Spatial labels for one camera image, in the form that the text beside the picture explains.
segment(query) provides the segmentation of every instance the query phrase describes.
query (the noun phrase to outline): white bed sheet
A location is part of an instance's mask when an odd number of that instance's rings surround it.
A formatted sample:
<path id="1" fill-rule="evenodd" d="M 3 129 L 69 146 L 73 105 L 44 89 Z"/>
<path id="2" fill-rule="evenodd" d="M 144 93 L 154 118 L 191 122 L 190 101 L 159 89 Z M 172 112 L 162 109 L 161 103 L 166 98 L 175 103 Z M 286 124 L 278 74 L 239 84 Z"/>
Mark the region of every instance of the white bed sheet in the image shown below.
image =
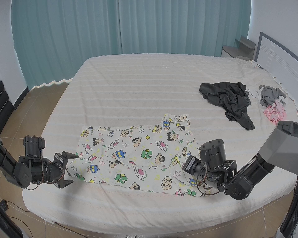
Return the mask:
<path id="1" fill-rule="evenodd" d="M 256 98 L 248 107 L 255 125 L 246 131 L 230 122 L 223 108 L 202 98 L 201 83 L 242 82 L 250 88 L 278 87 L 270 74 L 241 59 L 178 54 L 131 54 L 90 58 L 79 69 L 55 107 L 42 136 L 44 156 L 75 153 L 83 125 L 154 125 L 164 113 L 190 114 L 198 144 L 221 138 L 227 159 L 240 169 L 274 129 Z M 287 119 L 297 121 L 292 101 Z M 40 217 L 109 234 L 167 234 L 213 226 L 248 214 L 288 194 L 296 175 L 275 168 L 248 198 L 237 201 L 175 196 L 80 180 L 64 189 L 43 184 L 23 190 L 26 207 Z"/>

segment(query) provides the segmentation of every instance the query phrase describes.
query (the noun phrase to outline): tile floor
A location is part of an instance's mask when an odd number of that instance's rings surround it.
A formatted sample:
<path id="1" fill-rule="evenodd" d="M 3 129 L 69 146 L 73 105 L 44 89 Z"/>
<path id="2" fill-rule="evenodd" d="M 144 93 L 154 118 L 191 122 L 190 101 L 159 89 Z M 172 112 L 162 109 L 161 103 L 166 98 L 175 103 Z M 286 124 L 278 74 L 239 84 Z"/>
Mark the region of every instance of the tile floor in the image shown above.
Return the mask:
<path id="1" fill-rule="evenodd" d="M 27 94 L 21 102 L 17 110 L 15 110 L 8 122 L 6 123 L 0 137 L 3 140 L 4 146 L 8 151 L 18 158 L 18 155 L 24 154 L 23 137 L 25 135 L 40 136 L 50 117 L 57 102 L 62 96 L 68 83 L 53 84 L 42 88 L 35 88 Z M 279 227 L 285 213 L 287 212 L 292 200 L 292 192 L 270 204 L 260 208 L 259 210 L 238 219 L 219 224 L 214 227 L 209 227 L 196 231 L 183 233 L 159 235 L 159 236 L 138 236 L 138 238 L 172 238 L 172 237 L 188 237 L 188 238 L 251 238 L 251 237 L 271 237 Z M 0 200 L 9 200 L 26 210 L 22 198 L 22 189 L 8 183 L 0 172 Z M 9 216 L 13 216 L 24 221 L 33 234 L 34 238 L 49 238 L 49 237 L 82 237 L 71 231 L 52 225 L 37 217 L 33 213 L 25 213 L 16 208 L 13 204 L 9 204 L 7 210 Z M 14 222 L 22 227 L 27 233 L 28 228 L 18 220 Z M 72 230 L 84 234 L 87 237 L 102 237 L 102 238 L 125 238 L 123 235 L 107 235 L 85 231 L 70 227 Z"/>

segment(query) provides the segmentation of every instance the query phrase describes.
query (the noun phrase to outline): white headboard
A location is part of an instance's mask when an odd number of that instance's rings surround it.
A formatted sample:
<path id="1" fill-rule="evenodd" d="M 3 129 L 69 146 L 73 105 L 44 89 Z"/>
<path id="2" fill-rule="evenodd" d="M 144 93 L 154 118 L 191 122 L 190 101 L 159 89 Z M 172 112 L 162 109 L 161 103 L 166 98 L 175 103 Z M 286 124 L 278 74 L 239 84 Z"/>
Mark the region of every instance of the white headboard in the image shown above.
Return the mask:
<path id="1" fill-rule="evenodd" d="M 292 51 L 261 32 L 255 61 L 298 101 L 298 57 Z"/>

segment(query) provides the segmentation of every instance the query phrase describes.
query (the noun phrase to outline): wall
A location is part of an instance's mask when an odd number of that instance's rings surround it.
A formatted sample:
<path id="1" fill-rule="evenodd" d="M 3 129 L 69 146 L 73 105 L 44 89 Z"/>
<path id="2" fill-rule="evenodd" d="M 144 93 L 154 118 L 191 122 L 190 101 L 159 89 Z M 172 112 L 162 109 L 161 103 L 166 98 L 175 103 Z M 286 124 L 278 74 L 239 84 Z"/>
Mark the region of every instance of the wall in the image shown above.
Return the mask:
<path id="1" fill-rule="evenodd" d="M 260 32 L 298 55 L 298 0 L 252 0 L 248 38 L 256 47 Z"/>
<path id="2" fill-rule="evenodd" d="M 0 80 L 12 104 L 27 87 L 13 47 L 11 0 L 0 0 Z"/>

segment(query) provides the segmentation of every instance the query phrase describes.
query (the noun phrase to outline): teal curtain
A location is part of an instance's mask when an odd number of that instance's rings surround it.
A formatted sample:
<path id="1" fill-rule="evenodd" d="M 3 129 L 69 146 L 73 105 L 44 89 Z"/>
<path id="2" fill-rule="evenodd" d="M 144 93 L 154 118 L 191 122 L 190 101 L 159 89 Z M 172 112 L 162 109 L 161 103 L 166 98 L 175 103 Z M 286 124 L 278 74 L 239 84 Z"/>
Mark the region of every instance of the teal curtain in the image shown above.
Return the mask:
<path id="1" fill-rule="evenodd" d="M 220 56 L 247 37 L 251 0 L 12 0 L 15 50 L 29 88 L 72 78 L 90 57 Z"/>

